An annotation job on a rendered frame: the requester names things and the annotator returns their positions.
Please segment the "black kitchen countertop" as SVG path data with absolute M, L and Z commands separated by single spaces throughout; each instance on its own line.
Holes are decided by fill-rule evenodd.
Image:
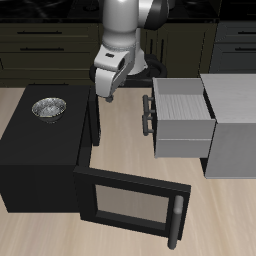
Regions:
M 100 0 L 0 0 L 0 23 L 99 23 Z M 175 0 L 168 23 L 256 21 L 256 0 Z

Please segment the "dark kitchen cupboards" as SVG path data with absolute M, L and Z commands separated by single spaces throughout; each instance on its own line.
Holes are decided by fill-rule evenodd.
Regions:
M 196 78 L 209 70 L 215 32 L 214 23 L 167 23 L 143 29 L 140 46 L 168 77 Z M 0 87 L 89 85 L 102 34 L 99 23 L 0 24 Z

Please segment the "grey kitchen cupboard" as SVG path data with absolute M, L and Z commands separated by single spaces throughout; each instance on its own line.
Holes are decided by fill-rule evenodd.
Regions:
M 219 22 L 210 73 L 256 73 L 256 21 Z

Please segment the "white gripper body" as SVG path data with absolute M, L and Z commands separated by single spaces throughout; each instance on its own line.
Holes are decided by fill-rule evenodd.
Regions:
M 126 80 L 126 77 L 132 68 L 132 62 L 125 64 L 118 71 L 108 71 L 97 68 L 95 74 L 96 94 L 103 98 L 110 97 L 121 83 Z

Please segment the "black microwave oven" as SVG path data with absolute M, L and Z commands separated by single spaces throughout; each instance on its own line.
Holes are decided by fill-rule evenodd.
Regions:
M 32 106 L 63 99 L 55 123 L 39 120 Z M 0 139 L 0 195 L 10 213 L 78 213 L 84 221 L 169 238 L 174 200 L 189 185 L 121 174 L 90 166 L 100 142 L 98 97 L 93 86 L 29 85 Z

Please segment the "white cabinet drawer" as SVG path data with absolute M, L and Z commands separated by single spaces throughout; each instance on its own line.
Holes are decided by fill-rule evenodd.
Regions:
M 216 120 L 200 78 L 154 78 L 155 157 L 206 158 Z

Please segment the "silver metal bowl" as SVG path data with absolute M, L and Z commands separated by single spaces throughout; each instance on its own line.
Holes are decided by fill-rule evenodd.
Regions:
M 37 101 L 32 106 L 32 113 L 43 122 L 55 123 L 62 118 L 66 107 L 63 99 L 48 97 Z

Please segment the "white cabinet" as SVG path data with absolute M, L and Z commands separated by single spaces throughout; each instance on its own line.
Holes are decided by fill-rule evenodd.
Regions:
M 256 74 L 202 74 L 216 127 L 205 177 L 256 178 Z

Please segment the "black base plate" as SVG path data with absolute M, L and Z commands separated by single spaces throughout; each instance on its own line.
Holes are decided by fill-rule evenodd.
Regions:
M 145 61 L 148 65 L 146 69 L 135 75 L 128 75 L 125 81 L 125 87 L 151 87 L 152 78 L 166 78 L 167 69 L 158 61 L 153 54 L 146 54 Z

